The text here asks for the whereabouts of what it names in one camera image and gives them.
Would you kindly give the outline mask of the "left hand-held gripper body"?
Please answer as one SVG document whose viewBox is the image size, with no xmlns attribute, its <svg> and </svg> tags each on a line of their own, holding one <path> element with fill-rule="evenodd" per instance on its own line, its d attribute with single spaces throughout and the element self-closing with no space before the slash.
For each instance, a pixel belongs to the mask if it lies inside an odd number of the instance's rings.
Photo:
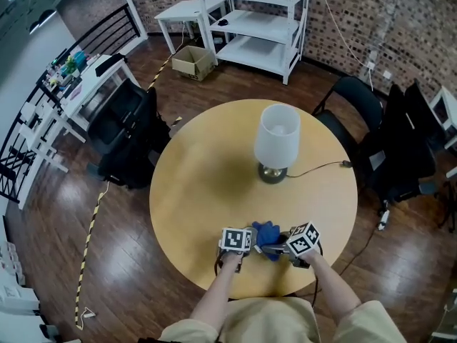
<svg viewBox="0 0 457 343">
<path fill-rule="evenodd" d="M 215 262 L 215 273 L 222 268 L 225 254 L 233 252 L 241 255 L 241 258 L 247 257 L 250 254 L 248 245 L 247 231 L 244 229 L 224 228 L 222 237 L 219 240 L 218 252 Z"/>
</svg>

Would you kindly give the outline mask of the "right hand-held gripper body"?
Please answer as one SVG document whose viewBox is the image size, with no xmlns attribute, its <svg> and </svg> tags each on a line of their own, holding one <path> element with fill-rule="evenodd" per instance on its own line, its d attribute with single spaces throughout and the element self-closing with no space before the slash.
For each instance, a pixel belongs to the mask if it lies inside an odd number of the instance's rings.
<svg viewBox="0 0 457 343">
<path fill-rule="evenodd" d="M 312 222 L 292 227 L 286 240 L 289 260 L 294 267 L 309 267 L 309 264 L 300 258 L 312 249 L 321 251 L 320 232 Z"/>
</svg>

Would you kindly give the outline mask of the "blue cloth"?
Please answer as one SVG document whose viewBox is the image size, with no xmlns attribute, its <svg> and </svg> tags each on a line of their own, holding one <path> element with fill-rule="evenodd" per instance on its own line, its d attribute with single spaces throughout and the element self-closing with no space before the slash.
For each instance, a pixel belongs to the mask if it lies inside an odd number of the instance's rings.
<svg viewBox="0 0 457 343">
<path fill-rule="evenodd" d="M 267 221 L 264 223 L 253 222 L 252 227 L 257 231 L 255 246 L 256 251 L 267 257 L 272 262 L 278 261 L 278 254 L 264 252 L 263 247 L 279 245 L 281 243 L 280 226 L 273 224 L 272 221 Z"/>
</svg>

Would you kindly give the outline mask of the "person's left forearm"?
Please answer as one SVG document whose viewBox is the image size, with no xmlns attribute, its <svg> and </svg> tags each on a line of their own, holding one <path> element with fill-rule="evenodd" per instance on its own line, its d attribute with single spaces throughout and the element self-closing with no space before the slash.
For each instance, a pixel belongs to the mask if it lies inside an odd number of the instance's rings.
<svg viewBox="0 0 457 343">
<path fill-rule="evenodd" d="M 205 323 L 217 332 L 221 331 L 227 314 L 233 277 L 242 258 L 241 254 L 234 252 L 224 256 L 221 271 L 192 311 L 191 319 Z"/>
</svg>

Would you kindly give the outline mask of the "person's right forearm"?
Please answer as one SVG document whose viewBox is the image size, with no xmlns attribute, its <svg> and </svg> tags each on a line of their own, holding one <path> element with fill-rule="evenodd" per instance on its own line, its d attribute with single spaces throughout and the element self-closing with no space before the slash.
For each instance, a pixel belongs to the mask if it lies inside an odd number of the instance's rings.
<svg viewBox="0 0 457 343">
<path fill-rule="evenodd" d="M 344 317 L 361 306 L 361 300 L 315 249 L 304 254 L 301 258 L 312 267 L 321 284 L 333 320 L 336 325 L 339 325 Z"/>
</svg>

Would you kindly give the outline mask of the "person's beige clothing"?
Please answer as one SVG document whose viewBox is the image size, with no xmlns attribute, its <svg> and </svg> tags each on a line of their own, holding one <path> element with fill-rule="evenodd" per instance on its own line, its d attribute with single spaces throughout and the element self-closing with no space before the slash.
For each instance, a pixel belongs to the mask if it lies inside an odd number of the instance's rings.
<svg viewBox="0 0 457 343">
<path fill-rule="evenodd" d="M 160 340 L 178 343 L 321 343 L 311 304 L 296 297 L 249 298 L 228 303 L 221 331 L 195 319 L 163 330 Z M 406 343 L 383 305 L 369 301 L 338 324 L 333 343 Z"/>
</svg>

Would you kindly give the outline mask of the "white table lamp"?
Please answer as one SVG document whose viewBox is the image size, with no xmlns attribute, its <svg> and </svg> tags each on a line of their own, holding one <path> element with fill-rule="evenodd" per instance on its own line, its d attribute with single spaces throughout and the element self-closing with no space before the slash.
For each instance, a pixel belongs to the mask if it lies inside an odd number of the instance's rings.
<svg viewBox="0 0 457 343">
<path fill-rule="evenodd" d="M 261 114 L 254 155 L 258 175 L 267 184 L 282 182 L 298 157 L 301 117 L 292 107 L 273 104 Z"/>
</svg>

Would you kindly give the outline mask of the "black high-back office chair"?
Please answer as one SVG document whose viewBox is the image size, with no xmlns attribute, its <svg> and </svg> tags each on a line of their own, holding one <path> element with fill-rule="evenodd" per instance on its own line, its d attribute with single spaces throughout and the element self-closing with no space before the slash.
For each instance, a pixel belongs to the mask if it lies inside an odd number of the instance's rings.
<svg viewBox="0 0 457 343">
<path fill-rule="evenodd" d="M 379 198 L 381 211 L 394 203 L 436 192 L 436 158 L 420 122 L 408 110 L 406 94 L 393 84 L 380 127 L 369 133 L 363 155 L 379 165 L 366 167 L 365 187 Z"/>
</svg>

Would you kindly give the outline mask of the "black mesh office chair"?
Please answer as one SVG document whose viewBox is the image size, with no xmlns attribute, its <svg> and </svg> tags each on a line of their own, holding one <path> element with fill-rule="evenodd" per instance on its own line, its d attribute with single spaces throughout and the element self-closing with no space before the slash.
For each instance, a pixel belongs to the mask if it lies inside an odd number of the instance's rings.
<svg viewBox="0 0 457 343">
<path fill-rule="evenodd" d="M 98 106 L 89 122 L 87 135 L 101 160 L 89 163 L 86 170 L 120 187 L 147 187 L 171 140 L 170 131 L 158 112 L 156 90 L 145 91 L 126 79 Z"/>
</svg>

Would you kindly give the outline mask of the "black folding chair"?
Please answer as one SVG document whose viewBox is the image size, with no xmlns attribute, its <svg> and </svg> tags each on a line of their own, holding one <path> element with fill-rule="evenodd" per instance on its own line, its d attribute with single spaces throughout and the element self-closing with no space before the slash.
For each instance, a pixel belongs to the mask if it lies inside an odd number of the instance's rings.
<svg viewBox="0 0 457 343">
<path fill-rule="evenodd" d="M 354 76 L 341 77 L 329 90 L 312 115 L 324 124 L 339 140 L 349 158 L 354 157 L 359 145 L 347 128 L 335 114 L 325 109 L 332 93 L 344 98 L 362 117 L 368 132 L 376 131 L 383 120 L 383 104 L 378 97 L 358 78 Z"/>
</svg>

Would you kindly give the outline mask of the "open cardboard box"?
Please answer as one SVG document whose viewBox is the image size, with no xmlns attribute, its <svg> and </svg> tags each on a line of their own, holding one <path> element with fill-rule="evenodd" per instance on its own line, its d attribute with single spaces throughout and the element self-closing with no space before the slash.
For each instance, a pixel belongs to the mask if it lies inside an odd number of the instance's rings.
<svg viewBox="0 0 457 343">
<path fill-rule="evenodd" d="M 215 56 L 211 50 L 186 46 L 172 58 L 172 69 L 182 77 L 203 81 L 215 67 Z"/>
</svg>

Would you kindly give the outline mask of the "white metal shelf rack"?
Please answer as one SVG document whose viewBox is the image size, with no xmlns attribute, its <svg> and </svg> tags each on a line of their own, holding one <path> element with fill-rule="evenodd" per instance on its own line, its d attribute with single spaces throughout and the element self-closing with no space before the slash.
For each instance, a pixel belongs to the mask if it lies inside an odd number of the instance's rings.
<svg viewBox="0 0 457 343">
<path fill-rule="evenodd" d="M 309 0 L 225 0 L 227 15 L 216 10 L 210 22 L 201 5 L 210 50 L 228 61 L 271 72 L 287 85 L 303 56 Z M 222 19 L 228 25 L 219 26 Z"/>
</svg>

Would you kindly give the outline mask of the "white side table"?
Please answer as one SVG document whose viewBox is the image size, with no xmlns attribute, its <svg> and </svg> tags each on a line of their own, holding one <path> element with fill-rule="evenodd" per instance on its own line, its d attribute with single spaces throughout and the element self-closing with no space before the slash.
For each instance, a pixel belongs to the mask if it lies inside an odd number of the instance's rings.
<svg viewBox="0 0 457 343">
<path fill-rule="evenodd" d="M 441 121 L 436 114 L 436 107 L 440 103 L 444 105 L 445 121 Z M 456 134 L 444 146 L 445 149 L 450 150 L 453 145 L 457 144 L 457 98 L 446 87 L 442 86 L 429 103 L 429 107 L 444 131 L 449 130 L 451 127 L 456 130 Z"/>
</svg>

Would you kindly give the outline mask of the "long white desk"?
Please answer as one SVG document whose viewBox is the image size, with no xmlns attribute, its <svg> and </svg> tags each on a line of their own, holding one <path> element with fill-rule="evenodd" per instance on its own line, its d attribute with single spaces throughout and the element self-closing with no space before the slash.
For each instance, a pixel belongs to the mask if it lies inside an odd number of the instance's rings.
<svg viewBox="0 0 457 343">
<path fill-rule="evenodd" d="M 95 73 L 95 68 L 106 61 L 110 55 L 103 54 L 93 62 L 91 66 L 86 68 L 80 75 L 81 82 L 79 85 L 72 91 L 67 98 L 62 98 L 60 101 L 61 108 L 65 116 L 72 120 L 75 124 L 82 128 L 83 131 L 86 131 L 89 125 L 89 122 L 80 115 L 80 111 L 83 106 L 89 103 L 97 94 L 97 91 L 104 85 L 109 79 L 113 79 L 115 84 L 119 86 L 122 83 L 121 77 L 118 75 L 117 71 L 122 70 L 126 78 L 130 79 L 135 85 L 139 86 L 135 76 L 128 67 L 126 61 L 120 61 L 110 67 L 102 76 L 97 77 Z M 74 91 L 78 91 L 81 88 L 81 93 L 71 99 L 71 95 Z"/>
</svg>

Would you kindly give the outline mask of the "black flat case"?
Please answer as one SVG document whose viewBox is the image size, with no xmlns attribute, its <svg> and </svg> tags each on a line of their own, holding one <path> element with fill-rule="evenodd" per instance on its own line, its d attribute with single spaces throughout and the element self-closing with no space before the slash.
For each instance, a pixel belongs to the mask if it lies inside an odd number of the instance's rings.
<svg viewBox="0 0 457 343">
<path fill-rule="evenodd" d="M 116 63 L 118 63 L 120 61 L 125 61 L 125 60 L 126 60 L 126 56 L 121 54 L 121 53 L 117 53 L 117 54 L 114 54 L 113 56 L 110 56 L 106 61 L 104 61 L 103 63 L 99 64 L 95 68 L 96 76 L 97 77 L 102 76 L 114 64 L 116 64 Z"/>
</svg>

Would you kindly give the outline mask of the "small white desk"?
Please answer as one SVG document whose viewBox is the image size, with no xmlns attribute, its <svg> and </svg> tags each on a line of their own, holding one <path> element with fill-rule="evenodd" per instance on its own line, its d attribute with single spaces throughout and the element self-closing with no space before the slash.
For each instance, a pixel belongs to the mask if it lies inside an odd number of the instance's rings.
<svg viewBox="0 0 457 343">
<path fill-rule="evenodd" d="M 46 130 L 53 121 L 65 128 L 68 132 L 73 133 L 74 130 L 71 129 L 69 124 L 64 119 L 61 118 L 57 108 L 53 108 L 49 103 L 45 102 L 42 104 L 42 109 L 41 122 L 34 128 L 30 128 L 28 124 L 22 124 L 19 129 L 19 133 L 25 139 L 29 151 L 34 152 L 37 156 L 40 156 L 51 165 L 62 170 L 64 173 L 67 173 L 69 170 L 64 165 L 54 160 L 52 156 L 48 155 L 49 151 L 52 154 L 55 154 L 56 150 L 51 144 L 48 144 L 45 140 L 43 140 L 42 137 L 45 135 Z"/>
</svg>

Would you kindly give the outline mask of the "white storage rack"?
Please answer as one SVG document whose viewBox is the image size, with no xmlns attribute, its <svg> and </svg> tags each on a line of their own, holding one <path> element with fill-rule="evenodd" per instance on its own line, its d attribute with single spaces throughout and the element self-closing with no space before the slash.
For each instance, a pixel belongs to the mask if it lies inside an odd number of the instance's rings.
<svg viewBox="0 0 457 343">
<path fill-rule="evenodd" d="M 0 242 L 0 343 L 56 343 L 40 314 L 40 301 L 25 286 L 14 244 Z"/>
</svg>

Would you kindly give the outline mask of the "small white table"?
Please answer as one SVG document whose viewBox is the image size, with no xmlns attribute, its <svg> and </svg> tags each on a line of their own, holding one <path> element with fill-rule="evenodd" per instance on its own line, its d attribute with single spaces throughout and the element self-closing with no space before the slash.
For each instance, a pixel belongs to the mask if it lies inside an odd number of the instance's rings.
<svg viewBox="0 0 457 343">
<path fill-rule="evenodd" d="M 205 4 L 206 12 L 208 13 L 208 18 L 210 22 L 216 22 L 216 19 L 211 16 L 211 13 L 216 10 L 219 10 L 221 12 L 221 16 L 227 15 L 225 0 L 208 0 L 205 2 Z M 179 48 L 175 49 L 174 44 L 172 43 L 171 37 L 166 28 L 166 22 L 182 22 L 184 24 L 184 28 L 186 28 L 191 39 L 195 38 L 194 30 L 191 28 L 191 23 L 197 23 L 201 37 L 204 42 L 204 47 L 205 49 L 210 49 L 210 41 L 206 34 L 206 25 L 204 23 L 204 18 L 202 17 L 201 5 L 198 0 L 180 1 L 179 3 L 173 5 L 172 7 L 158 14 L 155 17 L 155 20 L 157 20 L 157 22 L 159 23 L 162 34 L 164 35 L 164 38 L 166 40 L 166 43 L 172 56 L 176 54 L 176 51 L 179 50 Z"/>
</svg>

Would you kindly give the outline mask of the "teal storage box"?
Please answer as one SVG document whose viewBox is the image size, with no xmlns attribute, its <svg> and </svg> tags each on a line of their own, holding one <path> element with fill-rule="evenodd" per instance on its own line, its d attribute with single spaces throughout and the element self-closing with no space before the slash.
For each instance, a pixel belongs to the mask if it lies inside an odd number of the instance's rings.
<svg viewBox="0 0 457 343">
<path fill-rule="evenodd" d="M 85 55 L 85 53 L 83 51 L 78 51 L 78 52 L 76 52 L 75 54 L 73 54 L 71 56 L 73 56 L 75 58 L 77 66 L 78 66 L 78 69 L 79 69 L 79 71 L 81 71 L 83 69 L 83 67 L 86 65 L 86 55 Z M 63 66 L 61 67 L 61 75 L 62 76 L 68 76 L 66 74 L 65 64 L 66 64 L 66 61 L 63 64 Z"/>
</svg>

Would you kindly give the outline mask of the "small potted plant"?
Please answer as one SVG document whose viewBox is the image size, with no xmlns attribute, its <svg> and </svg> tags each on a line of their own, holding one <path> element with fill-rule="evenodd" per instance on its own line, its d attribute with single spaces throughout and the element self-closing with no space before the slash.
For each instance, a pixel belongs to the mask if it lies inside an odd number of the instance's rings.
<svg viewBox="0 0 457 343">
<path fill-rule="evenodd" d="M 73 56 L 69 55 L 67 57 L 65 67 L 66 67 L 67 75 L 72 75 L 75 78 L 80 76 L 80 72 L 79 72 L 76 60 Z"/>
</svg>

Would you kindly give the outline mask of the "white desk with items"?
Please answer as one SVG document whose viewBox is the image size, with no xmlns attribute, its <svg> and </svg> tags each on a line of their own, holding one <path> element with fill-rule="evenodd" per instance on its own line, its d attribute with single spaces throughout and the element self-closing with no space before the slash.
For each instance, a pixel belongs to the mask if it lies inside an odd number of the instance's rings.
<svg viewBox="0 0 457 343">
<path fill-rule="evenodd" d="M 51 63 L 63 64 L 73 51 L 82 51 L 87 56 L 96 52 L 113 55 L 140 37 L 140 29 L 134 21 L 129 5 L 124 4 L 92 26 L 71 46 L 66 45 Z M 19 98 L 20 106 L 26 102 L 37 105 L 43 101 L 53 106 L 58 105 L 56 90 L 48 88 L 45 79 L 46 72 L 43 71 L 33 82 L 31 90 Z M 17 204 L 20 202 L 20 191 L 35 160 L 35 154 L 26 148 L 26 141 L 19 138 L 19 127 L 23 123 L 20 110 L 17 109 L 9 130 L 0 137 L 0 197 Z"/>
</svg>

